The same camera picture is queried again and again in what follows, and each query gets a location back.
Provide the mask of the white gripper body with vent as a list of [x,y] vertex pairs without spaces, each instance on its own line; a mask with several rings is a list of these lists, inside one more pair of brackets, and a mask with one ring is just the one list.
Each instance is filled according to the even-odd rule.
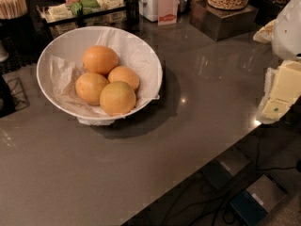
[[290,0],[278,14],[271,44],[281,59],[301,60],[301,0]]

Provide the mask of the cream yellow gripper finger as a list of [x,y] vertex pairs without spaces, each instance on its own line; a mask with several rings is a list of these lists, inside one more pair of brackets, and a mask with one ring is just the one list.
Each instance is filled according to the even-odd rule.
[[258,106],[256,120],[261,124],[279,121],[301,97],[301,63],[284,60],[265,75],[264,96]]

